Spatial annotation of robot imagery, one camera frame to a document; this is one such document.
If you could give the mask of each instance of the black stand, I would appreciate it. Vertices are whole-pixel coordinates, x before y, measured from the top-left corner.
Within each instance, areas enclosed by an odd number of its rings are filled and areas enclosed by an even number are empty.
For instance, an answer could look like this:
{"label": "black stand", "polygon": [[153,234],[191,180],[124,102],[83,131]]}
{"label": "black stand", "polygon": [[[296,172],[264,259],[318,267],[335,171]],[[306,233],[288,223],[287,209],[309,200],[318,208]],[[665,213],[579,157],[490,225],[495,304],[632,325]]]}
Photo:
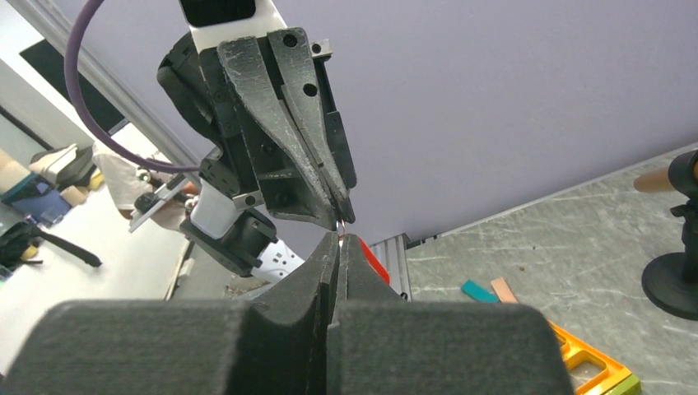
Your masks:
{"label": "black stand", "polygon": [[675,217],[684,217],[681,241],[683,253],[655,258],[642,273],[642,289],[660,309],[681,318],[698,320],[698,180],[693,168],[698,151],[687,152],[669,166],[669,180],[677,191],[688,196],[686,204],[672,208]]}

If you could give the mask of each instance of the person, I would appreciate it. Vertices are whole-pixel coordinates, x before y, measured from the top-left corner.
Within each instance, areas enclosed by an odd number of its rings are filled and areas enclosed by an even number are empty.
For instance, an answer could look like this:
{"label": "person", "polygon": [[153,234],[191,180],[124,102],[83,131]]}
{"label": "person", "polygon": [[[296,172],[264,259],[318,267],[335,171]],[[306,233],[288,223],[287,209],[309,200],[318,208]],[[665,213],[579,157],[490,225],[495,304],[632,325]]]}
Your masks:
{"label": "person", "polygon": [[[149,159],[167,161],[167,158],[157,150],[152,142],[130,123],[119,130],[112,138],[137,155]],[[131,213],[135,209],[134,203],[136,199],[144,193],[155,192],[156,190],[153,185],[136,176],[138,170],[136,164],[119,156],[103,142],[96,141],[92,146],[92,161],[104,175],[105,184],[116,209],[127,220],[132,218]],[[151,171],[151,177],[166,183],[172,177],[172,174]],[[191,182],[187,183],[181,192],[198,195],[198,189]],[[179,224],[186,218],[186,215],[184,204],[173,199],[153,214],[151,219],[165,229],[179,231]]]}

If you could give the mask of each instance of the blue container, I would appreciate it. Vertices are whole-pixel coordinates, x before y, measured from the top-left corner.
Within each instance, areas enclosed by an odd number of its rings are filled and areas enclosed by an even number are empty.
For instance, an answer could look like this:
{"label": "blue container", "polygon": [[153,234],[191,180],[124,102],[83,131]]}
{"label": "blue container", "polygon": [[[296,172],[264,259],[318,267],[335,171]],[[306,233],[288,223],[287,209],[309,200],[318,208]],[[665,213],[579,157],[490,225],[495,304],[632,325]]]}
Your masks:
{"label": "blue container", "polygon": [[60,221],[71,208],[48,180],[35,173],[3,194],[2,202],[48,225]]}

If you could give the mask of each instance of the gray tabletop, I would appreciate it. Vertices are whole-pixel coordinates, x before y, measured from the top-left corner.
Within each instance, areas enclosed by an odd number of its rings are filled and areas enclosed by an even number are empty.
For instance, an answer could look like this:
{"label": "gray tabletop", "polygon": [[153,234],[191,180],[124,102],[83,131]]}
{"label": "gray tabletop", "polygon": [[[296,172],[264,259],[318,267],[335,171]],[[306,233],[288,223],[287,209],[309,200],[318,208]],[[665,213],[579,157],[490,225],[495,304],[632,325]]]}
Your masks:
{"label": "gray tabletop", "polygon": [[698,322],[664,313],[640,277],[653,258],[683,250],[679,193],[643,194],[633,170],[508,211],[407,251],[414,300],[471,302],[468,279],[504,277],[521,303],[627,366],[643,394],[698,393]]}

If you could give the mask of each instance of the black round base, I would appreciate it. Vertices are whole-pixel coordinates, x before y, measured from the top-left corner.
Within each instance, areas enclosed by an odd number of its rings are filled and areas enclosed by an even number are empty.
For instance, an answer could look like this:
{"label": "black round base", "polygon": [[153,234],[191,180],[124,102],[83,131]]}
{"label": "black round base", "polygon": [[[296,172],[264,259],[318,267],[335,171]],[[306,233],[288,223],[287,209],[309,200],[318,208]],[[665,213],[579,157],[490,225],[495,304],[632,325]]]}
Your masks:
{"label": "black round base", "polygon": [[698,283],[682,280],[683,262],[683,253],[655,258],[642,272],[642,290],[667,313],[698,321]]}

